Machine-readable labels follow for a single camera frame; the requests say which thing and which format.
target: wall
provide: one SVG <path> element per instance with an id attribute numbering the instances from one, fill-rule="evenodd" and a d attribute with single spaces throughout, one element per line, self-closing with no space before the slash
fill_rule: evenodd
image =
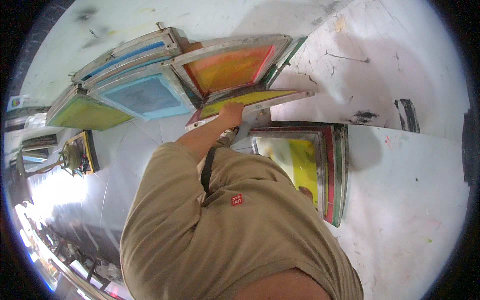
<path id="1" fill-rule="evenodd" d="M 402 129 L 398 114 L 406 115 L 395 101 L 409 99 L 421 133 L 458 142 L 469 108 L 455 45 L 418 0 L 352 2 L 309 35 L 272 88 L 316 90 L 273 108 L 275 120 Z"/>
<path id="2" fill-rule="evenodd" d="M 101 54 L 157 29 L 176 27 L 191 41 L 228 36 L 309 34 L 351 0 L 78 0 L 40 46 L 21 95 L 29 105 L 49 106 L 74 74 Z"/>

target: beige t-shirt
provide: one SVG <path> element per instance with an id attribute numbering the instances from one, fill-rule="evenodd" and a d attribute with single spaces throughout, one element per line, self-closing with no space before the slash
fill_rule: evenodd
<path id="1" fill-rule="evenodd" d="M 216 151 L 209 201 L 177 143 L 152 155 L 120 242 L 125 283 L 140 299 L 229 299 L 291 268 L 332 300 L 362 299 L 356 271 L 308 197 L 272 160 Z"/>

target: black strap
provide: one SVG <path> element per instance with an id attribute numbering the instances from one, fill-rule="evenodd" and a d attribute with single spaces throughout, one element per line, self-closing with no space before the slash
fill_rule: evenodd
<path id="1" fill-rule="evenodd" d="M 216 148 L 210 148 L 208 150 L 207 157 L 205 159 L 205 166 L 202 171 L 202 175 L 200 176 L 200 183 L 204 186 L 205 193 L 207 193 L 207 197 L 210 196 L 208 191 L 208 187 L 210 186 L 210 177 L 212 177 L 212 165 L 213 165 L 213 158 L 215 156 Z"/>

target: red logo patch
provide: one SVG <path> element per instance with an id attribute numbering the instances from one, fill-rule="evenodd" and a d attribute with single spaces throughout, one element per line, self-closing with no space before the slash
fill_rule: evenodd
<path id="1" fill-rule="evenodd" d="M 242 203 L 243 203 L 243 198 L 241 197 L 241 194 L 238 194 L 235 197 L 232 197 L 232 206 L 236 206 Z"/>

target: man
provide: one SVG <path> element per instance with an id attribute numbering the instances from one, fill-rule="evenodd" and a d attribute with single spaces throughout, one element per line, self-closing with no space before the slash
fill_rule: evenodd
<path id="1" fill-rule="evenodd" d="M 120 243 L 131 295 L 362 299 L 357 273 L 311 198 L 271 159 L 228 148 L 232 134 L 217 141 L 241 124 L 242 111 L 226 104 L 218 118 L 152 155 Z"/>

